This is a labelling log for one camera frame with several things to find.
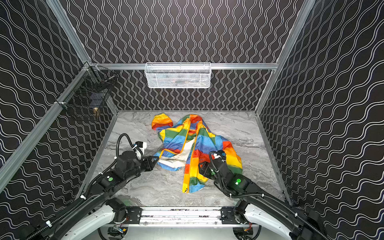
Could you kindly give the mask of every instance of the metal bracket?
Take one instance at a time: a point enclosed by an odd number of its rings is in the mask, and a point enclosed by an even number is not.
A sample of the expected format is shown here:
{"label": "metal bracket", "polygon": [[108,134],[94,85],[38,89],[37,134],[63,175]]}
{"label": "metal bracket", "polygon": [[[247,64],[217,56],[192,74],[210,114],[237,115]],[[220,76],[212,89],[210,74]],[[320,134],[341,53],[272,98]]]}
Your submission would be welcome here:
{"label": "metal bracket", "polygon": [[[82,68],[68,87],[57,98],[57,102],[65,101],[66,97],[76,87],[77,83],[82,79],[87,70]],[[18,171],[26,158],[39,143],[40,139],[51,127],[54,120],[59,116],[62,107],[58,103],[53,103],[40,121],[35,125],[27,137],[20,143],[13,154],[7,159],[5,164],[0,168],[0,192],[7,186],[13,175]]]}
{"label": "metal bracket", "polygon": [[233,212],[233,207],[222,207],[221,210],[221,223],[222,224],[236,224],[238,223]]}
{"label": "metal bracket", "polygon": [[73,49],[76,51],[79,59],[85,62],[91,62],[91,58],[81,43],[79,36],[77,35],[71,21],[69,20],[63,6],[59,0],[46,0],[48,6],[51,8],[61,28],[64,30],[68,37],[69,42],[72,44]]}
{"label": "metal bracket", "polygon": [[315,2],[316,2],[316,0],[304,0],[303,4],[301,6],[300,12],[297,14],[296,21],[292,26],[291,32],[290,32],[290,34],[287,38],[287,41],[284,44],[283,50],[281,51],[280,56],[278,58],[278,61],[277,61],[278,67],[276,68],[276,70],[273,73],[271,73],[269,80],[267,82],[267,85],[265,86],[264,91],[262,93],[262,96],[261,96],[259,102],[257,103],[257,106],[255,108],[255,111],[257,112],[257,114],[261,113],[261,111],[265,105],[265,102],[267,101],[268,96],[271,93],[273,86],[275,85],[275,83],[276,83],[276,81],[277,81],[277,79],[278,79],[278,77],[279,77],[279,75],[280,75],[280,73],[281,73],[281,71],[285,65],[285,62],[288,60],[288,57],[291,54],[291,51],[293,49],[293,46],[296,43],[296,40],[299,37],[299,34],[301,33],[301,30],[303,29],[304,24],[305,24],[305,22],[309,16],[309,14],[311,13],[311,10],[312,10]]}
{"label": "metal bracket", "polygon": [[127,207],[128,221],[125,224],[139,224],[141,219],[142,208]]}

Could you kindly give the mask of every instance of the black cable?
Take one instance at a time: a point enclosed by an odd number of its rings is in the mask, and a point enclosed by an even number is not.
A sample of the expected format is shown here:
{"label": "black cable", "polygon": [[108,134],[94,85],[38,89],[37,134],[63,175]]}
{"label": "black cable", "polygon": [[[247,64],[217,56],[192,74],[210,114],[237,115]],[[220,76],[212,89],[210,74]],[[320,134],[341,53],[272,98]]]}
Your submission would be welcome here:
{"label": "black cable", "polygon": [[258,238],[258,236],[260,235],[261,230],[262,230],[262,226],[259,225],[259,228],[257,229],[257,233],[256,233],[256,235],[253,236],[253,237],[251,237],[251,238],[250,238],[250,237],[247,237],[247,236],[245,235],[245,232],[246,232],[246,231],[244,231],[244,233],[243,233],[244,239],[246,239],[246,240],[255,240],[255,239]]}
{"label": "black cable", "polygon": [[116,157],[118,155],[120,155],[119,151],[120,151],[120,141],[123,137],[126,137],[128,139],[128,142],[129,142],[129,145],[131,146],[132,149],[134,149],[136,151],[136,149],[139,151],[140,153],[140,156],[141,156],[141,159],[140,161],[142,161],[144,159],[144,155],[143,155],[143,152],[141,151],[141,149],[139,147],[135,147],[134,148],[134,145],[132,144],[132,141],[131,139],[129,138],[128,134],[126,133],[122,133],[119,137],[118,137],[118,140],[116,142]]}
{"label": "black cable", "polygon": [[[70,208],[68,211],[66,211],[65,213],[61,214],[60,216],[58,216],[57,218],[55,218],[54,220],[52,220],[51,222],[51,225],[54,225],[56,223],[58,223],[61,219],[63,219],[64,217],[66,217],[68,214],[70,214],[72,211],[74,211],[76,208],[78,208],[85,200],[82,199],[82,198],[79,198],[77,199],[78,200],[78,203],[75,204],[75,206],[73,206],[72,208]],[[43,231],[47,230],[49,228],[48,225],[46,225],[45,227],[37,230],[36,232],[34,232],[33,234],[31,234],[30,236],[28,236],[25,240],[31,240],[33,239],[35,236],[39,235],[40,233],[42,233]]]}
{"label": "black cable", "polygon": [[101,230],[100,228],[97,229],[97,232],[99,233],[99,236],[102,240],[109,240],[109,239],[106,239],[102,234],[101,234]]}
{"label": "black cable", "polygon": [[[219,152],[216,152],[216,151],[210,151],[209,154],[208,154],[209,155],[209,160],[211,161],[213,167],[218,172],[218,169],[216,168],[215,164],[213,163],[213,159],[212,159],[212,156],[211,156],[212,153],[216,153],[216,154],[220,155],[222,158],[223,158],[223,156]],[[224,186],[223,186],[223,183],[222,183],[222,179],[221,179],[221,175],[220,174],[216,174],[216,177],[217,177],[219,185],[220,185],[220,190],[224,193],[225,196],[233,198],[233,199],[238,199],[238,198],[242,198],[242,197],[250,197],[250,196],[259,196],[259,197],[266,197],[268,199],[272,199],[273,201],[277,202],[278,204],[283,206],[285,209],[287,209],[291,214],[295,215],[296,218],[298,218],[300,221],[304,222],[306,225],[308,225],[312,230],[314,230],[316,233],[318,233],[324,239],[329,240],[329,238],[327,238],[327,236],[324,235],[321,231],[319,231],[316,227],[314,227],[312,224],[310,224],[308,221],[306,221],[302,217],[296,215],[296,212],[292,211],[290,209],[290,207],[287,207],[287,205],[283,201],[281,201],[279,199],[276,199],[276,198],[273,198],[273,197],[269,197],[269,196],[267,196],[265,194],[259,194],[259,193],[248,193],[248,194],[240,194],[240,195],[230,195],[230,194],[228,194],[228,193],[226,193],[224,191],[224,190],[227,190],[227,189],[224,189]]]}

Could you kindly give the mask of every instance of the marble floor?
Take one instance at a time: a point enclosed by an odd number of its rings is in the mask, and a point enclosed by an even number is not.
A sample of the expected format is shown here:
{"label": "marble floor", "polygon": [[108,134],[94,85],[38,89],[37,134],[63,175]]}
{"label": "marble floor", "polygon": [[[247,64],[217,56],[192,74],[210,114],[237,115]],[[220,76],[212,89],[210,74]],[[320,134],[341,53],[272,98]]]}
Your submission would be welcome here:
{"label": "marble floor", "polygon": [[[94,175],[105,169],[115,156],[116,140],[121,133],[127,133],[132,142],[147,142],[145,155],[162,149],[162,142],[152,130],[151,122],[156,114],[148,112],[119,112],[108,144],[96,166]],[[270,194],[283,199],[265,145],[253,112],[164,112],[174,123],[188,114],[200,115],[212,133],[222,135],[232,142],[242,158],[243,175],[252,179]],[[120,143],[120,152],[128,150],[126,138]],[[152,172],[144,172],[132,180],[116,195],[129,205],[138,206],[233,206],[237,200],[223,195],[208,180],[205,187],[195,193],[182,193],[184,169],[171,172],[155,166]]]}

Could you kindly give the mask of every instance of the black patterned wall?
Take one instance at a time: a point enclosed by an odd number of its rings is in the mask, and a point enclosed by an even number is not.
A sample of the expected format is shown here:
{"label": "black patterned wall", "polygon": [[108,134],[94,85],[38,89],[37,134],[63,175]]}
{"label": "black patterned wall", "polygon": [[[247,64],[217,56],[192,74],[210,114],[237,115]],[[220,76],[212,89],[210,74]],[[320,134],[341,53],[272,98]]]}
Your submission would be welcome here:
{"label": "black patterned wall", "polygon": [[0,167],[82,63],[44,0],[0,1]]}
{"label": "black patterned wall", "polygon": [[61,2],[96,63],[271,63],[303,0]]}
{"label": "black patterned wall", "polygon": [[75,199],[112,119],[79,122],[59,115],[0,193],[0,240],[17,238],[17,228],[46,221]]}
{"label": "black patterned wall", "polygon": [[[77,75],[76,56],[45,0],[0,1],[0,166]],[[62,112],[0,193],[0,240],[73,201],[109,126]]]}
{"label": "black patterned wall", "polygon": [[119,109],[255,110],[271,70],[213,70],[210,88],[149,88],[144,71],[117,71]]}
{"label": "black patterned wall", "polygon": [[384,1],[316,1],[261,113],[293,203],[384,239]]}

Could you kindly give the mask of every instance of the aluminum frame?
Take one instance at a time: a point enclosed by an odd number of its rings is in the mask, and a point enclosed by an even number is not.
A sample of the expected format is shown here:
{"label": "aluminum frame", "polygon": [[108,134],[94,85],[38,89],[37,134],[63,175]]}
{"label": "aluminum frame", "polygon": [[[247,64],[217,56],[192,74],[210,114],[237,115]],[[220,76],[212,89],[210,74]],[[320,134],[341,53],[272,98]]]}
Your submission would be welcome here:
{"label": "aluminum frame", "polygon": [[293,46],[296,43],[297,38],[299,37],[299,34],[301,33],[301,30],[304,27],[304,24],[311,13],[311,10],[315,4],[316,0],[305,0],[300,8],[300,12],[297,14],[297,18],[295,23],[292,26],[292,30],[290,34],[288,35],[287,41],[285,42],[283,46],[283,50],[280,53],[280,56],[277,59],[278,67],[277,69],[270,75],[269,80],[264,88],[264,91],[262,93],[262,96],[257,103],[256,106],[256,113],[260,114],[269,94],[272,92],[273,86],[275,85],[281,71],[283,70],[283,67],[285,65],[285,62],[288,60],[288,57],[292,51]]}
{"label": "aluminum frame", "polygon": [[277,183],[279,184],[281,190],[284,192],[285,198],[287,199],[289,205],[292,206],[292,200],[288,195],[287,188],[285,187],[285,184],[283,182],[283,178],[281,177],[280,170],[277,166],[277,162],[276,162],[275,156],[273,155],[273,151],[272,151],[271,145],[269,144],[269,140],[266,136],[262,121],[261,121],[259,115],[256,113],[255,113],[255,117],[256,117],[256,122],[257,122],[259,129],[260,129],[260,133],[261,133],[263,141],[264,141],[266,151],[267,151],[268,156],[269,156],[269,160],[271,161],[273,171],[275,172],[275,175],[277,178]]}
{"label": "aluminum frame", "polygon": [[103,154],[104,148],[105,148],[105,146],[108,143],[109,136],[112,133],[112,130],[113,130],[113,127],[114,127],[114,125],[116,123],[117,118],[118,118],[118,115],[114,114],[114,116],[112,117],[112,120],[111,120],[111,122],[110,122],[110,124],[108,126],[108,129],[105,132],[105,136],[104,136],[103,140],[101,141],[100,147],[97,150],[96,155],[93,158],[93,161],[91,163],[91,166],[89,167],[88,172],[85,175],[85,178],[84,178],[84,180],[83,180],[83,182],[82,182],[82,184],[80,186],[80,189],[79,189],[79,192],[77,193],[76,198],[80,197],[80,195],[84,192],[85,186],[87,186],[88,183],[91,181],[91,177],[93,175],[93,172],[95,171],[95,168],[96,168],[96,166],[97,166],[97,164],[98,164],[98,162],[99,162],[99,160],[101,158],[101,155]]}
{"label": "aluminum frame", "polygon": [[141,207],[139,224],[123,227],[248,227],[248,224],[222,224],[221,207]]}
{"label": "aluminum frame", "polygon": [[[91,66],[101,66],[110,70],[144,70],[145,63],[90,63]],[[211,63],[212,70],[276,70],[277,63]]]}
{"label": "aluminum frame", "polygon": [[91,62],[91,58],[81,43],[79,36],[77,35],[71,21],[69,20],[63,6],[59,0],[46,0],[48,6],[51,8],[60,26],[64,30],[68,37],[69,42],[77,53],[79,59],[84,63]]}
{"label": "aluminum frame", "polygon": [[[66,97],[76,87],[77,83],[81,80],[85,73],[88,72],[89,65],[85,63],[79,73],[75,76],[72,82],[66,87],[63,93],[57,98],[58,102],[65,101]],[[51,127],[52,123],[59,116],[63,110],[62,106],[57,102],[53,103],[40,121],[35,125],[27,137],[20,143],[13,154],[7,159],[5,164],[0,168],[0,192],[7,186],[9,181],[13,178],[14,174],[19,170],[20,166],[24,163],[26,158],[39,143],[40,139],[44,136],[47,130]]]}

